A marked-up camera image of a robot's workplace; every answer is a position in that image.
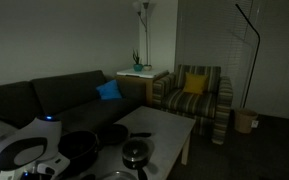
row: dark gray sofa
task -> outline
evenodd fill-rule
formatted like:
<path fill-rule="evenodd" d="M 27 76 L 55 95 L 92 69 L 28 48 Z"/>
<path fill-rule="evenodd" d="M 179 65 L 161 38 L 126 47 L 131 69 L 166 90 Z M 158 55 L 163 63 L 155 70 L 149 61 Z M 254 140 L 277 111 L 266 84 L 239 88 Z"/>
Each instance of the dark gray sofa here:
<path fill-rule="evenodd" d="M 96 87 L 108 80 L 100 70 L 0 86 L 0 119 L 22 128 L 38 115 L 62 121 L 63 135 L 97 133 L 145 103 L 145 84 L 117 80 L 122 99 L 101 100 Z"/>

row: armchair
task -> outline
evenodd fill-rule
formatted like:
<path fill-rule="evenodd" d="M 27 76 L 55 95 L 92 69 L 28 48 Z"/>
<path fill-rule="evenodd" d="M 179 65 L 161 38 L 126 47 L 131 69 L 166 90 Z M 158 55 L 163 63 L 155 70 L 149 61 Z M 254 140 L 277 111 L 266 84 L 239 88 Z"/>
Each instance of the armchair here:
<path fill-rule="evenodd" d="M 206 75 L 202 95 L 183 92 L 186 73 Z M 229 121 L 233 90 L 221 67 L 178 65 L 175 72 L 153 84 L 153 107 L 196 120 L 195 132 L 223 144 Z"/>

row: blue pillow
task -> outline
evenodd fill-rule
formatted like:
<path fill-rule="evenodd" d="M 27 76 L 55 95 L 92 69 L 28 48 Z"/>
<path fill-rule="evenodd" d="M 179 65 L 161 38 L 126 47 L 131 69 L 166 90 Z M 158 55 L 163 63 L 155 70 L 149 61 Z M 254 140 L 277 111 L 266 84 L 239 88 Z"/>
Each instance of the blue pillow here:
<path fill-rule="evenodd" d="M 96 90 L 100 93 L 102 100 L 122 98 L 121 93 L 118 90 L 116 80 L 112 80 L 101 86 L 98 86 L 96 87 Z"/>

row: yellow pillow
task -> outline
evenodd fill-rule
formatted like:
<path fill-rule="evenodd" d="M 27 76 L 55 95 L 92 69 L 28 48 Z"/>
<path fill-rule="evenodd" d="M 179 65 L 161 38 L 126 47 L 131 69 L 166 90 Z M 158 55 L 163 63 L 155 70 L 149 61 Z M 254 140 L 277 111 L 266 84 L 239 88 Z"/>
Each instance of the yellow pillow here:
<path fill-rule="evenodd" d="M 206 80 L 208 76 L 191 73 L 186 73 L 185 76 L 186 81 L 183 92 L 203 95 L 203 91 L 206 89 Z"/>

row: white coffee table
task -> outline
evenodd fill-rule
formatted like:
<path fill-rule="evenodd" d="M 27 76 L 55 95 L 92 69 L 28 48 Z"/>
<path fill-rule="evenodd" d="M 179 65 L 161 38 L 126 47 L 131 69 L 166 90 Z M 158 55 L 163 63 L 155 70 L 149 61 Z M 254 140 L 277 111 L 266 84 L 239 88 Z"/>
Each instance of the white coffee table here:
<path fill-rule="evenodd" d="M 142 106 L 116 124 L 126 126 L 129 133 L 152 133 L 147 140 L 153 143 L 154 148 L 149 163 L 143 168 L 149 180 L 167 179 L 181 151 L 182 164 L 186 165 L 188 162 L 190 133 L 195 120 Z M 137 178 L 136 170 L 128 169 L 123 165 L 122 146 L 123 143 L 104 146 L 96 162 L 79 177 L 86 174 L 102 177 L 110 172 L 124 171 Z"/>

